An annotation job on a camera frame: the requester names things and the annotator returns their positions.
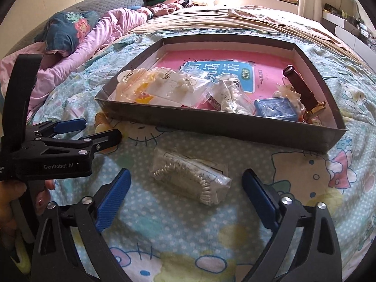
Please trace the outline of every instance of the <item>beige blanket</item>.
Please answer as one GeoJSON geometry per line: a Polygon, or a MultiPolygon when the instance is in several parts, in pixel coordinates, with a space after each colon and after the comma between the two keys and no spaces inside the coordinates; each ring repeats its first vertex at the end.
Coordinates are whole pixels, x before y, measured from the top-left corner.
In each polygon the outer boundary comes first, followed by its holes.
{"type": "Polygon", "coordinates": [[[185,28],[254,28],[270,33],[287,33],[324,45],[369,68],[347,44],[335,37],[320,23],[293,13],[260,6],[239,8],[201,6],[185,8],[167,16],[153,18],[133,29],[124,37],[132,33],[145,34],[159,30],[181,30],[185,28]]]}

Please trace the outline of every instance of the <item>gray cardboard box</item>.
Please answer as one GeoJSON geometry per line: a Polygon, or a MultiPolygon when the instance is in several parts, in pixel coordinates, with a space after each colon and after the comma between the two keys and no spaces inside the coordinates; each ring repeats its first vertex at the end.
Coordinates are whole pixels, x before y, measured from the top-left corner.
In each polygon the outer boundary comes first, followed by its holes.
{"type": "Polygon", "coordinates": [[[232,137],[306,151],[325,153],[345,134],[346,126],[328,86],[315,66],[294,43],[250,35],[184,35],[164,38],[148,47],[121,69],[96,95],[108,117],[174,129],[232,137]],[[124,70],[152,68],[166,52],[181,50],[237,50],[291,58],[318,101],[327,106],[320,115],[323,126],[266,117],[185,107],[116,102],[117,75],[124,70]]]}

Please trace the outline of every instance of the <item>pink bedding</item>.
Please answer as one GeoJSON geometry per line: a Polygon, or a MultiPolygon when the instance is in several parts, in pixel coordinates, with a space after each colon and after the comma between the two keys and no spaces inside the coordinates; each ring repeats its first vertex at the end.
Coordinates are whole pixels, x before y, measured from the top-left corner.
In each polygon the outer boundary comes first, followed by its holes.
{"type": "MultiPolygon", "coordinates": [[[[70,73],[89,60],[95,52],[105,48],[131,29],[144,24],[146,20],[145,13],[127,8],[110,10],[102,16],[95,28],[70,56],[59,60],[56,59],[56,55],[45,55],[38,71],[37,82],[31,93],[27,119],[30,119],[56,86],[64,82],[70,73]]],[[[1,94],[4,98],[17,56],[20,54],[43,54],[44,52],[44,42],[37,42],[4,57],[0,61],[1,94]]]]}

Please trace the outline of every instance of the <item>packaged bracelet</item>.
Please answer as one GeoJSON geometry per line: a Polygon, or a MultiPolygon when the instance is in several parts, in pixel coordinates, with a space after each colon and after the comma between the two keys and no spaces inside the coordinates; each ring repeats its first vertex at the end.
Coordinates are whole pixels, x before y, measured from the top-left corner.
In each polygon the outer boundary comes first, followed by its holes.
{"type": "Polygon", "coordinates": [[[231,179],[207,162],[156,147],[150,175],[173,193],[211,206],[226,197],[231,179]]]}

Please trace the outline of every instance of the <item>gray quilted pillow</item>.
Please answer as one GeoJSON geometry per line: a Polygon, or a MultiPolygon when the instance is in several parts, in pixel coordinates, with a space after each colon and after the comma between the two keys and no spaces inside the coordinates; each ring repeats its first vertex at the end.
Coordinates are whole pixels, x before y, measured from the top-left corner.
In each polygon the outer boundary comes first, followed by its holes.
{"type": "MultiPolygon", "coordinates": [[[[143,0],[84,0],[71,7],[64,9],[65,12],[86,12],[88,10],[95,10],[102,16],[106,11],[116,9],[119,7],[143,6],[143,0]]],[[[7,53],[12,54],[24,47],[27,47],[33,42],[34,37],[39,34],[46,25],[46,21],[37,26],[27,35],[25,35],[13,48],[7,53]]]]}
{"type": "Polygon", "coordinates": [[[99,15],[103,15],[106,11],[130,6],[143,6],[143,0],[85,0],[77,3],[67,9],[65,12],[86,12],[88,10],[95,10],[99,15]]]}

